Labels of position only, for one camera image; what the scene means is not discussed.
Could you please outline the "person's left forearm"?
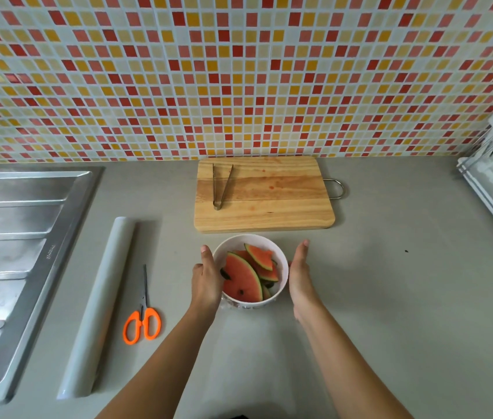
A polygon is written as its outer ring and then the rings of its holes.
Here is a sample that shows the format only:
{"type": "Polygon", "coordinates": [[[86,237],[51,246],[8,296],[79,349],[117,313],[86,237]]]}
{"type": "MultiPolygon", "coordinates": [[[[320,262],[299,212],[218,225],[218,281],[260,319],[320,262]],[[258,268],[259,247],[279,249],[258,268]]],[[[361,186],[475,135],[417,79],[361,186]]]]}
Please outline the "person's left forearm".
{"type": "Polygon", "coordinates": [[[95,419],[173,419],[219,302],[192,303],[137,374],[95,419]]]}

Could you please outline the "person's right hand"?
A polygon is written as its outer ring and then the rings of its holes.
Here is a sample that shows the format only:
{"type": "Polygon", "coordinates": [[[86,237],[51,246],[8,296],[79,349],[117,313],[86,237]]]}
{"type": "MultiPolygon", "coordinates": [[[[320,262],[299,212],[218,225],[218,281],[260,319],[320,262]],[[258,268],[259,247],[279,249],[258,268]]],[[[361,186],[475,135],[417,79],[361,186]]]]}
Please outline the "person's right hand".
{"type": "Polygon", "coordinates": [[[293,311],[296,320],[305,326],[314,312],[323,307],[320,296],[314,288],[310,275],[289,275],[289,292],[293,302],[293,311]]]}

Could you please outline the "orange-handled scissors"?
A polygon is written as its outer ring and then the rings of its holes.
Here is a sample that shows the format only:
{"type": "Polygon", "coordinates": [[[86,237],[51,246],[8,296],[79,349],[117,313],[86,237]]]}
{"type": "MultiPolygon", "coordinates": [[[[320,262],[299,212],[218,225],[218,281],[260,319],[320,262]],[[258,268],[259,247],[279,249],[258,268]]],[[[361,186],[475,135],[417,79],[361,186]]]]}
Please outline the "orange-handled scissors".
{"type": "Polygon", "coordinates": [[[140,308],[128,316],[124,323],[122,337],[126,345],[135,345],[140,338],[148,341],[158,338],[162,321],[159,313],[150,305],[147,265],[143,265],[144,295],[140,308]]]}

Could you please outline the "stainless steel sink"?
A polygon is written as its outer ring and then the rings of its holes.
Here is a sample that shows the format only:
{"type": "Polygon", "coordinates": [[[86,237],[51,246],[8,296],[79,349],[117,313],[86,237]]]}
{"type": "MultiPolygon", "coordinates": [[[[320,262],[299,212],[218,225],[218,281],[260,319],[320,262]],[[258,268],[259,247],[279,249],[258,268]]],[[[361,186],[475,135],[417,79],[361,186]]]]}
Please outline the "stainless steel sink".
{"type": "Polygon", "coordinates": [[[16,392],[103,170],[0,166],[0,404],[16,392]]]}

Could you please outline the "metal tongs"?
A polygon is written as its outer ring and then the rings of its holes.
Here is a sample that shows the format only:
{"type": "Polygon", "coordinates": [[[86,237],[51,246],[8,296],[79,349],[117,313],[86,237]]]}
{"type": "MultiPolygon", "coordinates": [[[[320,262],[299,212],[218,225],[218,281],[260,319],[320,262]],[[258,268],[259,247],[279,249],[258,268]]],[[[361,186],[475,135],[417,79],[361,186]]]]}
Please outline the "metal tongs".
{"type": "Polygon", "coordinates": [[[226,192],[227,192],[227,189],[229,187],[229,183],[231,181],[231,176],[232,176],[233,170],[234,170],[234,164],[231,164],[230,169],[229,169],[229,175],[227,176],[227,179],[225,181],[223,189],[222,189],[220,195],[217,196],[216,165],[214,163],[212,163],[212,195],[213,195],[212,205],[213,205],[213,208],[215,211],[219,211],[222,209],[223,201],[225,199],[226,192]]]}

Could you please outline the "white bowl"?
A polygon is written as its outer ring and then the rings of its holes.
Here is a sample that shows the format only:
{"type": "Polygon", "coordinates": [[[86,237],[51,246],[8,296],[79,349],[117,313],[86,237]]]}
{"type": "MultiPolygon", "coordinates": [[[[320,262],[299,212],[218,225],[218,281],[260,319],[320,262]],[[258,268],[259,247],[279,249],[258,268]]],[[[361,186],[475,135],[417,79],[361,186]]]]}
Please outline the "white bowl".
{"type": "Polygon", "coordinates": [[[225,295],[223,292],[222,298],[227,304],[235,308],[252,310],[265,307],[277,300],[278,296],[281,294],[287,284],[289,278],[289,265],[285,258],[285,254],[276,243],[260,235],[243,233],[229,237],[228,239],[220,243],[220,245],[215,249],[213,258],[216,268],[219,270],[219,272],[220,269],[225,266],[227,253],[234,250],[245,250],[244,243],[260,247],[264,250],[270,250],[273,254],[272,259],[274,259],[278,264],[277,269],[279,274],[279,281],[275,282],[274,286],[272,287],[271,292],[273,296],[269,300],[258,303],[245,303],[236,301],[233,298],[225,295]]]}

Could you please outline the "large watermelon slice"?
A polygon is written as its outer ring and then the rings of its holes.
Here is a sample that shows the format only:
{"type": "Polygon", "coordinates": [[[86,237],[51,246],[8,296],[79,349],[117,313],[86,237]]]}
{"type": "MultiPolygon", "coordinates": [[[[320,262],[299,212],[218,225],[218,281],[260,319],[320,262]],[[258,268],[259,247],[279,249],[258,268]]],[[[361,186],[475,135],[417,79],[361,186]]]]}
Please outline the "large watermelon slice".
{"type": "Polygon", "coordinates": [[[223,276],[223,292],[236,301],[258,303],[264,301],[261,282],[254,268],[241,256],[228,252],[223,276]]]}

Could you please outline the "person's left hand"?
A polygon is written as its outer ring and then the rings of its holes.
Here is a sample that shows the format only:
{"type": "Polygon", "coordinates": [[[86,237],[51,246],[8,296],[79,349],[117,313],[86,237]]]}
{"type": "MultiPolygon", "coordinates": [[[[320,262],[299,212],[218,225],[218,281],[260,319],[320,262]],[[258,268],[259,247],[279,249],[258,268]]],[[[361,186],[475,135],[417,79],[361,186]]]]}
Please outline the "person's left hand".
{"type": "Polygon", "coordinates": [[[201,276],[193,279],[192,274],[192,301],[190,308],[196,314],[209,322],[215,319],[221,303],[223,278],[215,265],[215,276],[211,279],[201,276]]]}

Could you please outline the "white cling film roll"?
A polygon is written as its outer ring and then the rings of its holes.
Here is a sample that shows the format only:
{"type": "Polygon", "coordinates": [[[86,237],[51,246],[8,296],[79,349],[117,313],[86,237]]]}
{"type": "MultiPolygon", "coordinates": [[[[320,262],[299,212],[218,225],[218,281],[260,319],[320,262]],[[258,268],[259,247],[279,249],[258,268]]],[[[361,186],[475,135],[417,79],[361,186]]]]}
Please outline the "white cling film roll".
{"type": "Polygon", "coordinates": [[[136,222],[129,217],[113,222],[57,400],[88,397],[92,392],[136,222]]]}

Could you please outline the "small watermelon slice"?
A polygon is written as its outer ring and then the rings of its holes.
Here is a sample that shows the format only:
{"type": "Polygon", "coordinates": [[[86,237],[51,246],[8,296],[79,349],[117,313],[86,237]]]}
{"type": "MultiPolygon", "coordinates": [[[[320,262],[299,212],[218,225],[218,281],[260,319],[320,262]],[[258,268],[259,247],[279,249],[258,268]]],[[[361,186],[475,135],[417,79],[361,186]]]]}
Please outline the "small watermelon slice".
{"type": "Polygon", "coordinates": [[[251,257],[251,259],[262,269],[272,271],[273,259],[272,252],[270,250],[264,250],[260,247],[244,243],[245,250],[251,257]]]}

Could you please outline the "person's right forearm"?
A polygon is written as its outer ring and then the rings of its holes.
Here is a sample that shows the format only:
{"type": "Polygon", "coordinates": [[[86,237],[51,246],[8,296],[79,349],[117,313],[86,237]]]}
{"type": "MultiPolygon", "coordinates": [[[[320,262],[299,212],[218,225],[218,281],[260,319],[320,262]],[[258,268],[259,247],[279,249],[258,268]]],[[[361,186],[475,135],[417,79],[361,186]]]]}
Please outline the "person's right forearm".
{"type": "Polygon", "coordinates": [[[340,419],[414,419],[320,300],[294,302],[340,419]]]}

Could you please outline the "wooden cutting board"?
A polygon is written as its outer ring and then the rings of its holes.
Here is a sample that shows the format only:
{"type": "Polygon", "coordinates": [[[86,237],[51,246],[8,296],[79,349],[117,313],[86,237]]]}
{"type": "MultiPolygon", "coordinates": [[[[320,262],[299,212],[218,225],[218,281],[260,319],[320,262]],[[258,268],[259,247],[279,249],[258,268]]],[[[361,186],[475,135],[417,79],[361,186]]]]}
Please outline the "wooden cutting board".
{"type": "Polygon", "coordinates": [[[194,227],[201,233],[329,228],[336,220],[332,201],[346,194],[343,183],[322,176],[311,156],[204,159],[197,170],[194,227]],[[234,164],[219,211],[212,205],[212,163],[217,196],[234,164]]]}

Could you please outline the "thin watermelon slice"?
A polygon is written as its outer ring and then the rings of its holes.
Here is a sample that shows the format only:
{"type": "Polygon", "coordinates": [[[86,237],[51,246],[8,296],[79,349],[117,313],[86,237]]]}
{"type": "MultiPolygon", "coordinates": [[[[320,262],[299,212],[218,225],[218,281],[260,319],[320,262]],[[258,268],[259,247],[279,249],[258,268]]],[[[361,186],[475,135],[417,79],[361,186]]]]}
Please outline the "thin watermelon slice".
{"type": "Polygon", "coordinates": [[[234,250],[232,251],[233,253],[239,255],[239,257],[245,259],[251,267],[255,270],[257,273],[257,276],[260,280],[264,281],[270,281],[270,282],[278,282],[279,281],[279,274],[278,274],[278,264],[277,262],[272,259],[273,263],[273,268],[272,271],[264,269],[261,267],[251,256],[246,250],[234,250]]]}

